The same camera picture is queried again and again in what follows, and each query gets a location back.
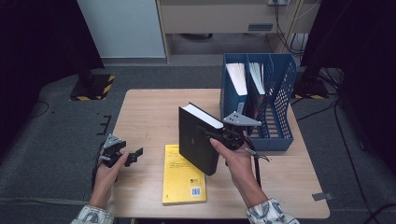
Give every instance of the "wall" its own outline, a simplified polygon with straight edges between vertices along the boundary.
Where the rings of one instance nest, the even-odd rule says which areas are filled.
[[[155,0],[78,0],[102,58],[165,58]]]
[[[321,0],[304,0],[299,13],[294,19],[295,24],[292,33],[309,34],[311,32],[312,25],[320,8],[320,3]]]

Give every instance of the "gray carpet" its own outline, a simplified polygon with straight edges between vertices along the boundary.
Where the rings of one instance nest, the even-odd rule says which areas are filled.
[[[104,129],[101,123],[106,122],[104,116],[111,116],[106,134],[112,132],[129,89],[220,87],[221,66],[129,66],[107,70],[116,78],[102,101],[69,101],[77,76],[51,83],[42,90],[38,99],[41,103],[33,109],[0,166],[0,198],[3,200],[0,223],[67,223],[77,215],[81,205],[7,203],[5,199],[88,201],[94,156],[105,140],[104,135],[98,135]],[[336,99],[336,95],[324,100],[304,99],[292,108],[296,118],[302,118],[326,108]],[[337,113],[367,203],[373,211],[384,204],[396,203],[396,176],[378,156],[360,149],[345,111],[337,108]],[[333,108],[303,119],[299,125],[320,185],[334,197],[328,201],[329,218],[300,219],[301,223],[363,223],[370,213],[361,196]],[[395,207],[377,216],[378,223],[396,223],[394,218]],[[161,220],[139,221],[161,223]],[[129,223],[130,219],[121,218],[118,222]],[[202,223],[220,222],[205,220]],[[235,222],[247,223],[246,220],[229,223]]]

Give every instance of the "white book pages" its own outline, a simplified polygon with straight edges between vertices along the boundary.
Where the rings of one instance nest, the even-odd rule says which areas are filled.
[[[260,66],[260,75],[262,77],[262,80],[260,80],[260,83],[262,83],[262,87],[264,88],[264,64],[263,63],[261,63],[261,66]]]
[[[217,119],[214,119],[212,116],[206,114],[206,112],[202,111],[200,108],[197,108],[194,105],[186,105],[182,108],[184,110],[186,110],[187,112],[190,112],[191,114],[193,114],[198,119],[201,119],[204,122],[206,122],[207,124],[211,125],[215,129],[220,129],[223,127],[223,124],[220,121],[218,121]]]
[[[247,95],[245,66],[243,63],[227,63],[226,68],[238,95]]]
[[[264,95],[265,90],[262,84],[263,78],[262,78],[261,65],[259,63],[250,63],[249,68],[250,68],[251,77],[253,78],[254,84],[256,85],[259,94]]]

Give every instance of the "blue plastic organizer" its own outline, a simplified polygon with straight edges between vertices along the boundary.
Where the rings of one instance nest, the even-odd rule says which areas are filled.
[[[264,64],[265,101],[259,121],[262,126],[255,129],[249,139],[257,151],[286,151],[293,136],[287,119],[290,95],[297,73],[294,59],[289,53],[224,54],[223,79],[227,76],[226,63],[244,63],[249,76],[248,63]]]

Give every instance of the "wooden table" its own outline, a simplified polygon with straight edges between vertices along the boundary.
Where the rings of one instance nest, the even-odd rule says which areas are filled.
[[[245,204],[222,157],[216,173],[206,177],[206,203],[162,204],[164,147],[178,144],[178,107],[189,102],[219,118],[219,89],[126,93],[113,134],[127,142],[123,150],[143,147],[144,154],[120,170],[108,203],[116,217],[246,218]],[[286,152],[265,153],[271,162],[261,160],[262,188],[295,217],[326,218],[327,203],[312,197],[322,190],[291,108],[288,116],[294,141]]]

